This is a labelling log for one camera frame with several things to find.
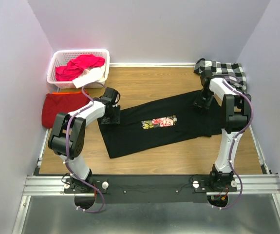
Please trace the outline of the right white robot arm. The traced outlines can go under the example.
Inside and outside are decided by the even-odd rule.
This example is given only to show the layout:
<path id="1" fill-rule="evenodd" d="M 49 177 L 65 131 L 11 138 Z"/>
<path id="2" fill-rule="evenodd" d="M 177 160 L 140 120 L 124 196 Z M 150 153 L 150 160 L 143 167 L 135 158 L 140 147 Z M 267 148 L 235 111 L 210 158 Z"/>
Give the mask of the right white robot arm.
<path id="1" fill-rule="evenodd" d="M 220 150 L 211 172 L 204 177 L 204 185 L 215 192 L 236 190 L 237 185 L 233 179 L 236 151 L 254 117 L 251 96 L 232 87 L 228 83 L 231 79 L 232 77 L 227 75 L 200 78 L 203 88 L 194 102 L 194 106 L 208 110 L 214 96 L 222 100 Z"/>

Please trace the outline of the black floral print t-shirt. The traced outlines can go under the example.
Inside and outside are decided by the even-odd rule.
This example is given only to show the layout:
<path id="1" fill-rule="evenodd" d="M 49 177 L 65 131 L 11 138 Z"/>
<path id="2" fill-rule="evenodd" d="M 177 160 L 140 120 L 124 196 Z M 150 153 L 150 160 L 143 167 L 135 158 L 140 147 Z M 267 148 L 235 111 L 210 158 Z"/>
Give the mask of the black floral print t-shirt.
<path id="1" fill-rule="evenodd" d="M 99 121 L 109 157 L 221 134 L 220 105 L 213 100 L 207 110 L 194 106 L 199 93 L 192 91 L 124 109 L 119 124 Z"/>

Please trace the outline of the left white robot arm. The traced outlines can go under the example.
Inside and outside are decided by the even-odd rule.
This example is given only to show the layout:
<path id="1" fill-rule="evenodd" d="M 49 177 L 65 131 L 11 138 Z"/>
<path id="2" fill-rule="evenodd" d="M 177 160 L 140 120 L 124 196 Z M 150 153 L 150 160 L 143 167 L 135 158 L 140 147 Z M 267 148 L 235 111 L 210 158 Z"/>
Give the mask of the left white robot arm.
<path id="1" fill-rule="evenodd" d="M 90 99 L 90 102 L 69 113 L 58 113 L 51 130 L 48 147 L 58 155 L 66 165 L 70 178 L 64 182 L 66 189 L 90 192 L 94 188 L 92 171 L 85 163 L 81 152 L 84 147 L 86 127 L 95 120 L 101 124 L 119 124 L 120 93 L 106 88 L 102 96 Z"/>

